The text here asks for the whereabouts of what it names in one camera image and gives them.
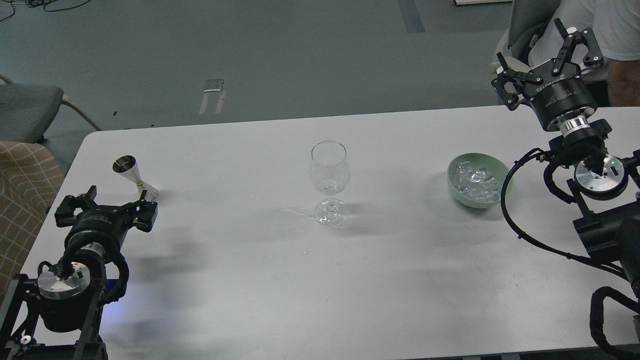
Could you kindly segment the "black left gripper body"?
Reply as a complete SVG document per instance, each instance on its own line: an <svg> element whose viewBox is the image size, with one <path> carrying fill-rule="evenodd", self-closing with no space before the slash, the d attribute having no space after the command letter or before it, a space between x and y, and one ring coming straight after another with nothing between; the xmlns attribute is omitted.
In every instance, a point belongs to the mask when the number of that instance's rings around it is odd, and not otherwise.
<svg viewBox="0 0 640 360"><path fill-rule="evenodd" d="M97 237L112 240L117 249L121 250L133 221L133 215L128 212L116 213L112 209L85 210L77 215L76 222L66 236L65 246L67 248L80 235L88 235L92 242L97 242Z"/></svg>

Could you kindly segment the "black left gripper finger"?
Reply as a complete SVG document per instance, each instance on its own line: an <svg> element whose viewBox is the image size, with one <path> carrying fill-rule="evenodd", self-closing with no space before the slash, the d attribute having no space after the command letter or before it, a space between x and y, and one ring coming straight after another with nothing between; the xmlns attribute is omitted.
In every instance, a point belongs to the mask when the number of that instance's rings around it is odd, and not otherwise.
<svg viewBox="0 0 640 360"><path fill-rule="evenodd" d="M139 199L119 207L119 218L122 219L125 228L136 228L139 231L150 233L158 216L158 203Z"/></svg>
<svg viewBox="0 0 640 360"><path fill-rule="evenodd" d="M58 228L66 228L75 226L80 218L80 214L76 214L76 210L81 210L81 214L87 211L93 211L98 208L95 198L98 194L96 185L90 186L87 192L74 195L67 195L55 210L55 225Z"/></svg>

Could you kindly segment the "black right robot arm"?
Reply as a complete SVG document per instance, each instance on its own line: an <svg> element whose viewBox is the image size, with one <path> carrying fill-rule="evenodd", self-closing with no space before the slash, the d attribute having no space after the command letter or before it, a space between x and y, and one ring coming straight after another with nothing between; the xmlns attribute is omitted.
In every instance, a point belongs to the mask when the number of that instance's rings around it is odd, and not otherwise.
<svg viewBox="0 0 640 360"><path fill-rule="evenodd" d="M639 184L639 152L615 157L605 146L611 132L608 121L589 121L597 103L582 80L582 67L596 68L603 62L602 52L591 28L567 29L553 21L562 43L558 54L527 71L510 68L503 54L497 59L501 69L492 80L499 99L511 111L526 105L534 112L544 132L559 132L549 142L549 150L533 148L514 162L503 180L500 208L503 218L519 239L626 280L634 294L603 286L590 297L589 329L595 344L617 360L637 360L638 353L610 344L604 333L604 301L610 298L634 312L634 328L639 328L640 298L640 203L638 199L597 213L585 198L609 201L620 196L627 185ZM587 48L582 64L573 62L576 46ZM538 241L512 219L506 205L506 192L516 172L531 160L547 162L542 179L548 191L567 204L576 204L581 217L573 227L586 250L586 256L561 251Z"/></svg>

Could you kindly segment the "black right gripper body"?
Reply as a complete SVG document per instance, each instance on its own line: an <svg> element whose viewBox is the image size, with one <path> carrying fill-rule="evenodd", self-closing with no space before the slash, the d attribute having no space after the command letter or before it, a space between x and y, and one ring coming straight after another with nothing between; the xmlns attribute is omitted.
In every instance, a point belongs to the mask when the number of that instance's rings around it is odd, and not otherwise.
<svg viewBox="0 0 640 360"><path fill-rule="evenodd" d="M582 80L578 69L533 69L534 79L541 83L525 84L525 103L531 107L542 130L557 132L559 123L578 116L592 116L598 104Z"/></svg>

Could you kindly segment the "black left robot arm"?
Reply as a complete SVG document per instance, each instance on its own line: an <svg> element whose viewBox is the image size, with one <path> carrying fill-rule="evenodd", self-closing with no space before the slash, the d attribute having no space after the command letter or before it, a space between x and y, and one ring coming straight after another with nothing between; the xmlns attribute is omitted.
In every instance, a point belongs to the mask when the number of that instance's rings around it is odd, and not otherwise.
<svg viewBox="0 0 640 360"><path fill-rule="evenodd" d="M105 305L125 296L130 267L122 246L130 229L146 233L158 214L156 196L100 205L96 186L68 195L55 210L70 228L59 260L42 261L37 276L16 274L1 305L3 360L106 360L99 330Z"/></svg>

